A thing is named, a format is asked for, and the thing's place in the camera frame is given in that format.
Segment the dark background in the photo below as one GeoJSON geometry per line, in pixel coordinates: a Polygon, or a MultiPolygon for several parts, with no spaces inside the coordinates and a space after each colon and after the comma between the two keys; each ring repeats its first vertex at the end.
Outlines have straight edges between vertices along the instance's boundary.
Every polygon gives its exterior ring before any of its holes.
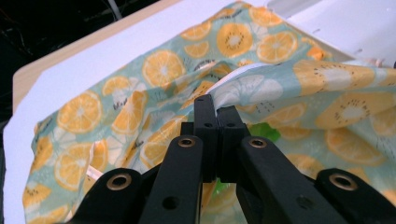
{"type": "MultiPolygon", "coordinates": [[[[115,0],[122,17],[159,0],[115,0]]],[[[107,0],[0,0],[0,223],[5,174],[3,130],[12,116],[18,69],[116,21],[107,0]]]]}

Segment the fabric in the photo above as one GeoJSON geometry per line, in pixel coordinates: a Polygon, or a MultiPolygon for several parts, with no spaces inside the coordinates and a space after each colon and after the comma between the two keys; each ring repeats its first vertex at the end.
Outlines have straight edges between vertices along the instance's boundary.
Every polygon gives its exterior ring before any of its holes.
{"type": "MultiPolygon", "coordinates": [[[[205,93],[216,108],[236,105],[302,173],[345,169],[396,203],[396,71],[331,60],[264,7],[223,8],[37,124],[26,221],[65,221],[101,173],[161,163],[205,93]]],[[[246,222],[234,189],[204,185],[203,223],[246,222]]]]}

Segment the kiwi slice print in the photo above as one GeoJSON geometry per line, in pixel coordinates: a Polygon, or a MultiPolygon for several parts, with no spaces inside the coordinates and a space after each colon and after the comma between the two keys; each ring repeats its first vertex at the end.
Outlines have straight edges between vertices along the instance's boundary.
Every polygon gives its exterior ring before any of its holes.
{"type": "Polygon", "coordinates": [[[299,61],[293,71],[301,84],[301,95],[319,91],[355,90],[370,85],[373,69],[341,63],[299,61]]]}
{"type": "Polygon", "coordinates": [[[37,183],[29,182],[23,192],[22,203],[25,208],[43,202],[50,196],[51,189],[37,183]]]}
{"type": "Polygon", "coordinates": [[[217,44],[222,55],[234,58],[250,50],[253,37],[246,25],[227,23],[219,29],[217,44]]]}
{"type": "Polygon", "coordinates": [[[346,92],[317,117],[315,124],[323,129],[341,128],[394,105],[390,92],[346,92]]]}

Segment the white surface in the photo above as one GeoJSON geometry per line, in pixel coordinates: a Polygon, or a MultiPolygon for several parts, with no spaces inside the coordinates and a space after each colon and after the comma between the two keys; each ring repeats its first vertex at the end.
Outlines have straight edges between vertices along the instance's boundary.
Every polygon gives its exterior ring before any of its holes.
{"type": "MultiPolygon", "coordinates": [[[[5,222],[24,223],[21,196],[33,159],[30,145],[38,121],[138,55],[207,19],[231,2],[182,1],[45,71],[5,128],[5,222]]],[[[268,7],[289,18],[297,27],[310,34],[320,29],[313,35],[349,54],[362,49],[355,56],[386,58],[389,60],[386,63],[391,63],[393,57],[395,61],[396,55],[390,51],[396,52],[393,29],[396,1],[309,0],[311,6],[302,4],[304,0],[276,0],[277,6],[268,0],[247,2],[254,6],[269,2],[268,7]]]]}
{"type": "MultiPolygon", "coordinates": [[[[5,222],[24,223],[21,196],[33,160],[30,145],[38,121],[132,59],[204,21],[231,2],[182,1],[45,71],[5,128],[5,222]]],[[[261,1],[247,2],[258,6],[261,1]]]]}
{"type": "Polygon", "coordinates": [[[395,0],[273,0],[268,7],[315,38],[362,60],[396,61],[395,0]]]}

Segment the lemon slice print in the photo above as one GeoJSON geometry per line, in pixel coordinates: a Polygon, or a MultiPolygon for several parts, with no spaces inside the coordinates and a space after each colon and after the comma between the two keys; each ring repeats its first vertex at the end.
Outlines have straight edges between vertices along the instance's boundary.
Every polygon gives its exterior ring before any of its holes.
{"type": "Polygon", "coordinates": [[[127,77],[112,77],[106,81],[102,88],[102,94],[104,96],[109,95],[115,91],[122,91],[131,87],[131,83],[127,77]]]}
{"type": "Polygon", "coordinates": [[[239,63],[237,64],[238,67],[242,67],[248,64],[254,63],[253,61],[251,61],[250,59],[242,59],[241,61],[239,61],[239,63]]]}
{"type": "Polygon", "coordinates": [[[306,138],[311,134],[311,130],[300,127],[300,121],[294,122],[285,127],[279,127],[276,130],[283,138],[291,141],[306,138]]]}
{"type": "Polygon", "coordinates": [[[353,175],[356,175],[358,178],[362,179],[367,184],[370,184],[370,179],[367,176],[366,172],[364,172],[363,168],[355,167],[355,168],[350,168],[350,169],[346,169],[346,170],[348,172],[352,173],[353,175]]]}
{"type": "Polygon", "coordinates": [[[298,42],[289,31],[266,36],[257,47],[257,56],[265,63],[282,63],[297,50],[298,42]]]}
{"type": "Polygon", "coordinates": [[[106,139],[95,142],[93,145],[93,158],[91,166],[98,171],[104,171],[107,167],[108,147],[106,139]]]}
{"type": "Polygon", "coordinates": [[[245,24],[227,23],[218,31],[217,44],[222,55],[233,58],[250,50],[253,37],[245,24]]]}
{"type": "Polygon", "coordinates": [[[288,154],[288,160],[302,173],[311,178],[316,178],[319,171],[324,169],[320,161],[304,154],[288,154]]]}
{"type": "Polygon", "coordinates": [[[381,152],[346,128],[326,131],[325,140],[328,149],[344,161],[378,166],[386,160],[381,152]]]}
{"type": "Polygon", "coordinates": [[[288,105],[278,109],[267,118],[264,119],[272,128],[284,127],[292,124],[300,118],[306,111],[305,103],[298,103],[295,105],[288,105]]]}
{"type": "Polygon", "coordinates": [[[112,130],[115,133],[133,134],[143,118],[147,100],[145,92],[135,91],[132,93],[111,125],[112,130]]]}
{"type": "Polygon", "coordinates": [[[35,149],[35,159],[33,160],[30,173],[39,170],[52,155],[53,147],[48,136],[41,137],[38,139],[35,149]]]}
{"type": "Polygon", "coordinates": [[[396,134],[396,106],[370,117],[374,131],[378,135],[393,136],[396,134]]]}
{"type": "Polygon", "coordinates": [[[191,44],[184,47],[184,50],[192,58],[202,58],[209,51],[209,42],[204,41],[197,44],[191,44]]]}
{"type": "Polygon", "coordinates": [[[236,202],[235,184],[231,184],[227,189],[222,190],[218,195],[212,196],[205,212],[210,214],[221,213],[231,208],[236,202]]]}
{"type": "Polygon", "coordinates": [[[29,220],[28,224],[52,224],[64,221],[67,213],[69,212],[68,206],[64,205],[49,211],[47,214],[42,214],[40,217],[29,220]]]}
{"type": "Polygon", "coordinates": [[[318,91],[360,89],[371,84],[374,71],[368,67],[323,61],[299,61],[293,71],[301,84],[301,95],[318,91]]]}
{"type": "Polygon", "coordinates": [[[396,69],[387,69],[387,76],[379,83],[379,86],[395,86],[396,85],[396,69]]]}
{"type": "Polygon", "coordinates": [[[184,31],[180,36],[187,40],[201,40],[209,34],[211,24],[211,21],[205,21],[184,31]]]}
{"type": "Polygon", "coordinates": [[[28,208],[32,205],[39,204],[50,196],[51,189],[42,184],[28,182],[23,192],[23,207],[28,208]]]}
{"type": "Polygon", "coordinates": [[[203,213],[205,211],[205,209],[207,208],[207,205],[209,204],[210,199],[212,198],[212,194],[213,194],[213,191],[215,190],[215,187],[216,187],[216,181],[214,181],[212,183],[203,183],[202,184],[201,213],[203,213]]]}
{"type": "Polygon", "coordinates": [[[190,98],[181,106],[181,109],[184,109],[189,105],[192,105],[197,97],[204,95],[206,91],[209,90],[209,88],[211,88],[214,84],[215,83],[210,81],[202,81],[201,84],[197,87],[197,89],[192,93],[190,98]]]}
{"type": "Polygon", "coordinates": [[[78,190],[90,161],[92,143],[74,144],[58,157],[54,166],[55,180],[64,189],[78,190]]]}
{"type": "Polygon", "coordinates": [[[143,77],[153,87],[166,87],[185,72],[183,62],[171,50],[158,50],[150,54],[142,68],[143,77]]]}
{"type": "Polygon", "coordinates": [[[185,119],[182,116],[171,119],[149,137],[147,142],[142,146],[139,158],[149,169],[163,161],[163,157],[172,139],[180,136],[181,122],[185,119]]]}
{"type": "Polygon", "coordinates": [[[282,23],[282,20],[276,14],[265,7],[251,7],[248,14],[260,26],[275,26],[282,23]]]}
{"type": "Polygon", "coordinates": [[[396,206],[396,190],[387,189],[381,192],[393,205],[396,206]]]}
{"type": "Polygon", "coordinates": [[[102,113],[99,96],[85,91],[59,110],[57,122],[70,133],[87,133],[99,124],[102,113]]]}
{"type": "Polygon", "coordinates": [[[317,117],[315,124],[323,129],[341,128],[394,105],[390,92],[346,92],[317,117]]]}

